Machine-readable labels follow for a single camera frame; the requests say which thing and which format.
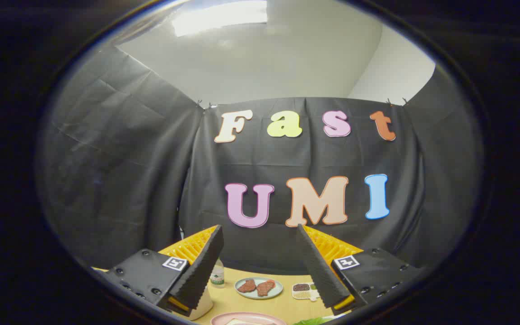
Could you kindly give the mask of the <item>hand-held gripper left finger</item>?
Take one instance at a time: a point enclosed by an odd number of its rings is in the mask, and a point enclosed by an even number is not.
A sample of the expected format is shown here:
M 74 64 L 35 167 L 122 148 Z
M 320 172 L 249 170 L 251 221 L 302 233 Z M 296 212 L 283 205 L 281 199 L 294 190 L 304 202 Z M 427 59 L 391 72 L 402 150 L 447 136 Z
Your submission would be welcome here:
M 108 269 L 106 280 L 147 304 L 190 316 L 223 245 L 222 226 L 215 225 L 160 251 L 139 250 Z

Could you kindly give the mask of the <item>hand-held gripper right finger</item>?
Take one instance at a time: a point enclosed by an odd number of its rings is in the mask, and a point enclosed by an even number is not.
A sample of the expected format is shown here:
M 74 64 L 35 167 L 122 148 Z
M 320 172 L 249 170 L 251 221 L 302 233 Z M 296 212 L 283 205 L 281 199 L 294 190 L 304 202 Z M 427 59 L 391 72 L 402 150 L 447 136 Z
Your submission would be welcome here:
M 359 248 L 303 224 L 296 239 L 301 261 L 334 315 L 398 296 L 425 270 L 382 247 Z

